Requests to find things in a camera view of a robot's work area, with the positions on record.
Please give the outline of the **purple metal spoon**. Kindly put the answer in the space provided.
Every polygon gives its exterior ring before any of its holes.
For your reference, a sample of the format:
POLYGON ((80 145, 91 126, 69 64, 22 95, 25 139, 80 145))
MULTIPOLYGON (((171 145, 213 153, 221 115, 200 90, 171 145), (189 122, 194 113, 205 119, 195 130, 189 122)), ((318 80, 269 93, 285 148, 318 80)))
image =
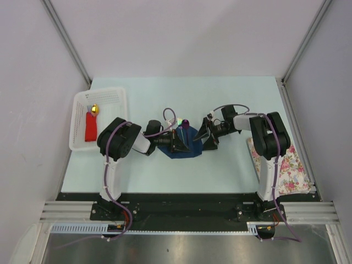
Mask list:
POLYGON ((181 123, 181 126, 182 126, 183 129, 188 130, 190 128, 190 123, 189 123, 189 121, 187 119, 183 119, 182 123, 181 123))

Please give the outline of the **iridescent metal fork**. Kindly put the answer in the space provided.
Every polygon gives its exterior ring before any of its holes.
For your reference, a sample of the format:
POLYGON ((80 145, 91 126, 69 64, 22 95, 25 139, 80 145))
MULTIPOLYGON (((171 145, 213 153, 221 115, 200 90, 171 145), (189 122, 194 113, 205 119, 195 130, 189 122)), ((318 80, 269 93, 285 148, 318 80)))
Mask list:
POLYGON ((182 124, 183 124, 183 119, 182 118, 177 118, 177 125, 178 125, 178 128, 179 128, 180 132, 181 132, 182 141, 184 142, 185 140, 184 140, 182 124))

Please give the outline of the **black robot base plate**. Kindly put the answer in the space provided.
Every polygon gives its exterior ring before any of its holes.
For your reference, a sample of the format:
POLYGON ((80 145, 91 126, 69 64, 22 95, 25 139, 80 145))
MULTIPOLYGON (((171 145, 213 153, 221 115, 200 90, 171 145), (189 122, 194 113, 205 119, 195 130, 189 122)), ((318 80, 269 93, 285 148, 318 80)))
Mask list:
POLYGON ((263 205, 255 194, 123 194, 117 203, 97 193, 59 193, 59 202, 89 202, 88 219, 109 222, 103 236, 129 232, 239 232, 247 223, 282 223, 291 205, 320 202, 317 194, 290 194, 263 205))

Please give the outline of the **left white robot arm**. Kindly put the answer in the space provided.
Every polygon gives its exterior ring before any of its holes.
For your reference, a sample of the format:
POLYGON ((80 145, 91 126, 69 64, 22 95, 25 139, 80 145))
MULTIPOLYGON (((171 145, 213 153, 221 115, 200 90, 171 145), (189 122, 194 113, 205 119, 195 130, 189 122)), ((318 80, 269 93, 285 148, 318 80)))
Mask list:
POLYGON ((105 158, 100 196, 108 201, 103 205, 102 213, 108 219, 114 220, 121 215, 121 205, 114 202, 122 193, 119 163, 131 150, 147 156, 157 147, 164 147, 171 154, 191 152, 175 129, 163 132, 161 128, 161 122, 151 120, 142 133, 141 126, 117 117, 98 136, 97 146, 105 158))

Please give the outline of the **dark blue paper napkin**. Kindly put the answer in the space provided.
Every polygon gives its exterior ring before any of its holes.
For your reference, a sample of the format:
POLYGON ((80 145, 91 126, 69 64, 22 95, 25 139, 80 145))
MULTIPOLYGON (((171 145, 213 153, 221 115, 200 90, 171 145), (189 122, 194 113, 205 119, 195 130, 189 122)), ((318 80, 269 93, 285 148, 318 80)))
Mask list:
MULTIPOLYGON (((182 140, 182 135, 179 128, 173 129, 172 131, 176 131, 179 138, 182 140)), ((162 151, 165 155, 167 155, 171 159, 182 159, 182 158, 194 158, 202 154, 202 141, 197 140, 193 141, 194 136, 197 134, 197 130, 190 126, 188 130, 183 129, 184 134, 184 144, 191 150, 189 153, 176 152, 171 153, 168 147, 158 147, 160 151, 162 151)))

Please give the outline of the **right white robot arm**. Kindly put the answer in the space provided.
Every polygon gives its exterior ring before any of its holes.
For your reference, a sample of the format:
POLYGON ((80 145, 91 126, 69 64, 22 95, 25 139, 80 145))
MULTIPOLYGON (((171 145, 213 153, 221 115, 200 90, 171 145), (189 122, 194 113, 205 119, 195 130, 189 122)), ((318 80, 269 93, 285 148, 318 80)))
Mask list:
POLYGON ((269 203, 279 198, 277 181, 279 169, 291 140, 278 112, 251 113, 243 104, 226 104, 215 108, 204 117, 194 141, 205 139, 204 151, 218 149, 219 138, 231 133, 251 133, 256 153, 261 158, 257 196, 262 202, 254 206, 254 215, 261 221, 273 215, 269 203))

